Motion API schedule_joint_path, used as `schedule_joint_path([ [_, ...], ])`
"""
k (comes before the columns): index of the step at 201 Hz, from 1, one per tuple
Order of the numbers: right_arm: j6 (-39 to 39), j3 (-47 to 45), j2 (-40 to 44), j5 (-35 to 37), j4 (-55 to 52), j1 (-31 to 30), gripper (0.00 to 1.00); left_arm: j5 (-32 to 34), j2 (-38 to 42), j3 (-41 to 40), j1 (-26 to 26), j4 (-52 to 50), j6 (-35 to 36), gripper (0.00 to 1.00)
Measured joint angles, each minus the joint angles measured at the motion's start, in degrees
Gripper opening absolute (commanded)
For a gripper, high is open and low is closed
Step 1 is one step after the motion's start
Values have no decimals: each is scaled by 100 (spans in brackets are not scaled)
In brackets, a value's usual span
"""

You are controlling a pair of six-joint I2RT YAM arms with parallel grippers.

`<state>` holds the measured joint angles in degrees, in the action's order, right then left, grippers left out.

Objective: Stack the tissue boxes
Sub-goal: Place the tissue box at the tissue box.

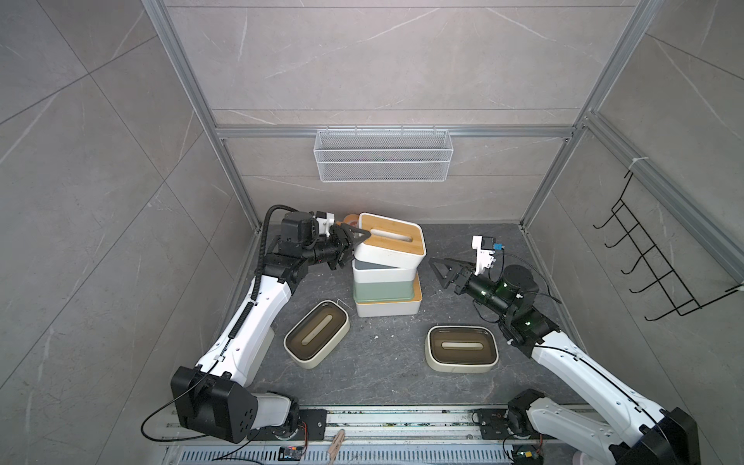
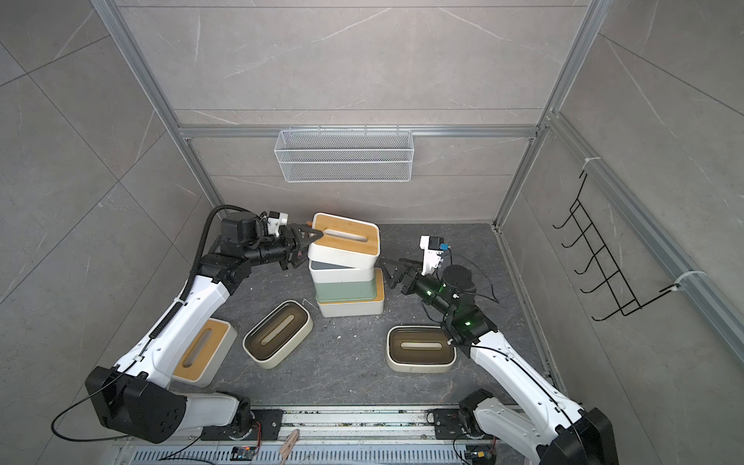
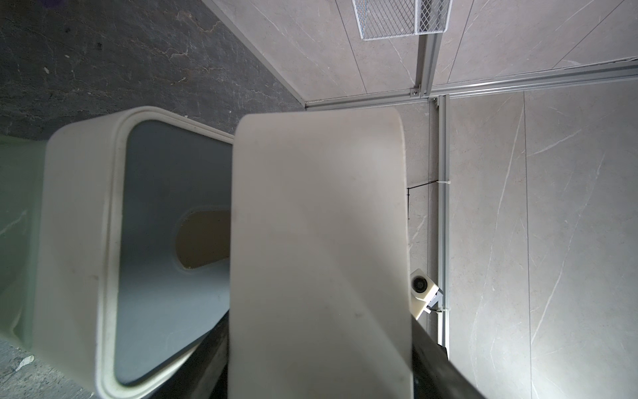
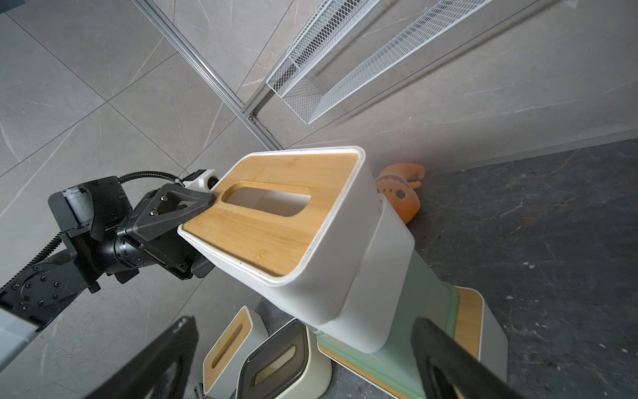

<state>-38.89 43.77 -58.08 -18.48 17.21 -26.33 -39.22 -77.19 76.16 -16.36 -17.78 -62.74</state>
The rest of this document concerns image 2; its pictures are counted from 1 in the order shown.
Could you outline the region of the white tissue box grey lid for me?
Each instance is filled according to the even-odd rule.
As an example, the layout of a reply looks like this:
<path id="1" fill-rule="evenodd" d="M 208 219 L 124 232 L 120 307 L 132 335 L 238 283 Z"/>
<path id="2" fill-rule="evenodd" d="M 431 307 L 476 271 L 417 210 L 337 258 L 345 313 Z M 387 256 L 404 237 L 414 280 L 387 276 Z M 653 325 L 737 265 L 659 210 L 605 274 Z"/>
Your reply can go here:
<path id="1" fill-rule="evenodd" d="M 360 269 L 359 267 L 344 267 L 344 265 L 310 261 L 309 270 L 315 284 L 362 283 L 375 279 L 373 267 Z"/>

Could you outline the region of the large bamboo lid tissue box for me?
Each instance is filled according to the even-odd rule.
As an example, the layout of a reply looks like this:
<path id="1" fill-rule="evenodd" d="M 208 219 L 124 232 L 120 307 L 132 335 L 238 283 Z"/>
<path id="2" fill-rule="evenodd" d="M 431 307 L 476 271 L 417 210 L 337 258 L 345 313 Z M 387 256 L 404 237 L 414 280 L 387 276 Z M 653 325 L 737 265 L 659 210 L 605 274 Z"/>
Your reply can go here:
<path id="1" fill-rule="evenodd" d="M 325 318 L 340 317 L 364 317 L 376 316 L 383 313 L 385 302 L 385 289 L 382 270 L 379 267 L 375 269 L 375 290 L 376 296 L 372 300 L 355 300 L 339 302 L 321 302 L 318 305 L 322 315 Z"/>

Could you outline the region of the white tissue box bamboo lid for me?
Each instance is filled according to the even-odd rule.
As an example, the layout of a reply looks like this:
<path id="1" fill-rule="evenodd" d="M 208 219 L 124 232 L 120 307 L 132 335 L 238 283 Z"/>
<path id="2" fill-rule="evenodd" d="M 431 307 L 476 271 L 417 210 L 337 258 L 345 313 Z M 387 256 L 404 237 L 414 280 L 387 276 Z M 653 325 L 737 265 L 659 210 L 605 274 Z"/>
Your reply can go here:
<path id="1" fill-rule="evenodd" d="M 312 228 L 323 234 L 309 247 L 308 257 L 313 262 L 371 269 L 380 256 L 380 230 L 376 224 L 318 212 Z"/>

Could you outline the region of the mint green tissue box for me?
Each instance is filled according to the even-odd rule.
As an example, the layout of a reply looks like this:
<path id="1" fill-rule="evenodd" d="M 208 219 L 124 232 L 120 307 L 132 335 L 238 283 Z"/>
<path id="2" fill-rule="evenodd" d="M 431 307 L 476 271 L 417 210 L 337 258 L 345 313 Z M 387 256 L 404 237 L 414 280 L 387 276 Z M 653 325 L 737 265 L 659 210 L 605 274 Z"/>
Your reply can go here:
<path id="1" fill-rule="evenodd" d="M 315 283 L 315 298 L 321 303 L 374 300 L 375 279 L 356 282 Z"/>

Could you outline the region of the bamboo lid box edge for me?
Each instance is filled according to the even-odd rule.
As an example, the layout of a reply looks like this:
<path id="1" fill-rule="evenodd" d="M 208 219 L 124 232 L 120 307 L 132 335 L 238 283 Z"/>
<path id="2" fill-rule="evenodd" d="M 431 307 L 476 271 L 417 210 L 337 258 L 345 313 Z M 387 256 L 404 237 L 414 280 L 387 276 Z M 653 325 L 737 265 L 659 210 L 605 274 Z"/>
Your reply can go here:
<path id="1" fill-rule="evenodd" d="M 206 388 L 230 352 L 238 337 L 228 322 L 208 319 L 174 370 L 172 379 L 198 388 Z"/>

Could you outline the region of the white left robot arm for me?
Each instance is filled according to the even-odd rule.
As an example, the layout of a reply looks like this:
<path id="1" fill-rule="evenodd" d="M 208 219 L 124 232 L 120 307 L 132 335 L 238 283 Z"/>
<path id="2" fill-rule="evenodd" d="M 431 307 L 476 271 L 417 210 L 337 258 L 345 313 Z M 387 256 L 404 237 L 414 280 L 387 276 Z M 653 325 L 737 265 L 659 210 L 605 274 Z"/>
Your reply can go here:
<path id="1" fill-rule="evenodd" d="M 86 401 L 115 439 L 160 444 L 185 430 L 215 430 L 233 440 L 254 427 L 250 401 L 230 393 L 180 394 L 170 389 L 178 362 L 208 319 L 236 292 L 254 267 L 299 267 L 323 233 L 291 223 L 280 212 L 255 214 L 217 205 L 205 220 L 195 258 L 180 294 L 126 355 L 95 367 Z"/>

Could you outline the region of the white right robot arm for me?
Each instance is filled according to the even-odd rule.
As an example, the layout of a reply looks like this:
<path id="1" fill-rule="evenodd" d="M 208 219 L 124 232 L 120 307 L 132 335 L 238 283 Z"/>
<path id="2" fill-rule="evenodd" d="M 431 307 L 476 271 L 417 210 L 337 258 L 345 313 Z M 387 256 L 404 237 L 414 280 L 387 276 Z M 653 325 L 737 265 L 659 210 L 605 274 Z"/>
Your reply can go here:
<path id="1" fill-rule="evenodd" d="M 484 368 L 519 405 L 503 405 L 483 389 L 460 403 L 467 433 L 496 437 L 534 464 L 616 464 L 619 461 L 610 419 L 584 409 L 536 369 L 507 341 L 476 303 L 470 269 L 449 265 L 440 276 L 423 274 L 418 263 L 383 259 L 387 284 L 441 313 L 439 323 L 451 346 Z"/>

